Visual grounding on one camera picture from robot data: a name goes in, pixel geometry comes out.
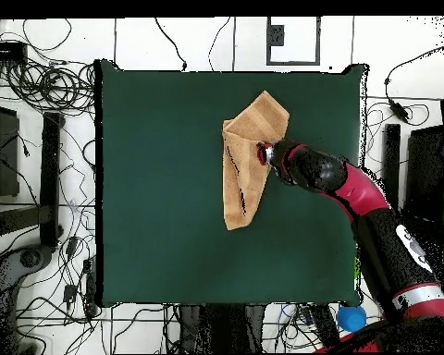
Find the green table surface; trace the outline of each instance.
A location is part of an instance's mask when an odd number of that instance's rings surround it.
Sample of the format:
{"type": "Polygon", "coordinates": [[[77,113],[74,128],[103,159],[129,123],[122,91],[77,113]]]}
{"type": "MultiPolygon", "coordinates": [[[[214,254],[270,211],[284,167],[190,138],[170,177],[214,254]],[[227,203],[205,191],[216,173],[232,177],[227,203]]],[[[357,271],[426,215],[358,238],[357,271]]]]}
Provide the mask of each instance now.
{"type": "Polygon", "coordinates": [[[106,306],[358,299],[352,231],[333,201],[272,173],[252,223],[227,231],[221,132],[267,90],[290,113],[287,137],[356,164],[364,66],[181,73],[102,61],[101,70],[106,306]]]}

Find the white label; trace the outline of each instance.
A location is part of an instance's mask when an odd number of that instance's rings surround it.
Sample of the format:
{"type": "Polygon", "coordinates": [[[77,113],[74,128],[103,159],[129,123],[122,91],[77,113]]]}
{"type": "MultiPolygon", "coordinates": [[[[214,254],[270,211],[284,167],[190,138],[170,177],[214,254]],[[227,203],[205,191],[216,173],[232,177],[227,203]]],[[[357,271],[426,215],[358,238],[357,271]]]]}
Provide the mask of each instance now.
{"type": "Polygon", "coordinates": [[[419,246],[414,237],[408,232],[405,226],[399,225],[396,227],[396,234],[400,237],[401,242],[406,247],[408,252],[412,255],[414,261],[422,268],[429,271],[431,274],[433,271],[426,261],[425,251],[419,246]]]}

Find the blue ball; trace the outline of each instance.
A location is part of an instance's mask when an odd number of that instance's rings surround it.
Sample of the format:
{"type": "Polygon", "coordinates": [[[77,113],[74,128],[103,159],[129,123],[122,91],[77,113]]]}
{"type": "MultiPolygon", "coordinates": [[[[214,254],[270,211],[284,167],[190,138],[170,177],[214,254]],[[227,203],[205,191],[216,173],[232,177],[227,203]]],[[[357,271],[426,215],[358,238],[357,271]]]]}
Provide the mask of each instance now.
{"type": "Polygon", "coordinates": [[[361,306],[340,306],[336,318],[340,328],[345,331],[357,332],[366,326],[366,313],[361,306]]]}

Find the black border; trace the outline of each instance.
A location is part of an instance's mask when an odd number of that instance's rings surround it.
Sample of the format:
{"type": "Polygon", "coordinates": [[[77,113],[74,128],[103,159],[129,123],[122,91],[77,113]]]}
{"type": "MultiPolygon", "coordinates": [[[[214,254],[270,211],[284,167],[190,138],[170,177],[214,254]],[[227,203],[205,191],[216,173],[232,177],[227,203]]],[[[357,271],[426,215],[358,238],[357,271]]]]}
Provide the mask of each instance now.
{"type": "Polygon", "coordinates": [[[271,61],[271,17],[266,17],[266,64],[268,66],[319,66],[321,64],[321,18],[316,17],[315,61],[271,61]]]}
{"type": "Polygon", "coordinates": [[[102,67],[101,60],[93,62],[95,83],[93,86],[93,101],[95,102],[95,304],[104,308],[104,214],[102,200],[104,194],[104,126],[102,124],[102,67]]]}

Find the orange towel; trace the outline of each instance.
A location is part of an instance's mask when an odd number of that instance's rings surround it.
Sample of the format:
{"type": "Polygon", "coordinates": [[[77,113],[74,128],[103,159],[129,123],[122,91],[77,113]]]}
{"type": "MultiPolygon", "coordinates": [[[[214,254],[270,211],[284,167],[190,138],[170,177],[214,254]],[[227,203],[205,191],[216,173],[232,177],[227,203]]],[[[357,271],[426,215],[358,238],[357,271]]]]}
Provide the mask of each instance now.
{"type": "Polygon", "coordinates": [[[228,230],[248,226],[262,197],[269,165],[260,165],[256,144],[284,138],[290,114],[262,92],[233,120],[224,121],[223,201],[228,230]]]}

